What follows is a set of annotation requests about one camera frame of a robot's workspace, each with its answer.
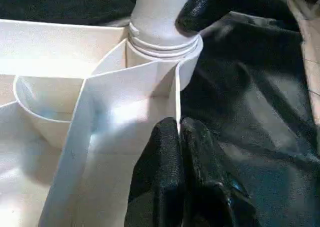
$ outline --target cylindrical tube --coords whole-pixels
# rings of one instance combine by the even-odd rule
[[[132,44],[145,54],[160,59],[192,52],[199,36],[182,32],[176,26],[176,19],[186,2],[137,0],[129,26]]]

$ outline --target white rim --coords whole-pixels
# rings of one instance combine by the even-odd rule
[[[45,120],[45,121],[48,121],[48,122],[53,122],[53,123],[61,123],[61,124],[70,124],[71,123],[71,120],[57,120],[57,119],[53,119],[53,118],[47,118],[47,117],[44,117],[44,116],[41,116],[41,115],[38,115],[34,112],[32,112],[29,108],[27,108],[20,100],[19,98],[19,95],[17,93],[17,82],[19,80],[20,76],[17,75],[15,78],[14,78],[14,81],[13,81],[13,94],[14,94],[14,97],[16,99],[16,101],[18,102],[18,104],[26,111],[28,112],[30,115],[38,118],[38,119],[42,119],[42,120]]]

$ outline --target white cup-shaped part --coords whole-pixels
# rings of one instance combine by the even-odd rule
[[[82,79],[17,76],[13,93],[35,129],[62,148],[79,97]]]

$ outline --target black rubber glove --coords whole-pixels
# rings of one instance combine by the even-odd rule
[[[245,0],[188,0],[176,22],[183,31],[198,32],[231,10],[236,10],[243,1]]]
[[[228,171],[209,130],[173,118],[159,122],[136,163],[126,227],[259,227],[245,188]]]
[[[166,118],[153,129],[132,174],[125,227],[180,227],[184,173],[177,123]]]
[[[260,227],[247,191],[207,127],[185,118],[181,123],[185,172],[184,227]]]

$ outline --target white plastic model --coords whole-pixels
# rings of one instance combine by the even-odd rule
[[[186,1],[137,0],[129,28],[0,20],[1,226],[124,226],[203,47],[175,27]]]

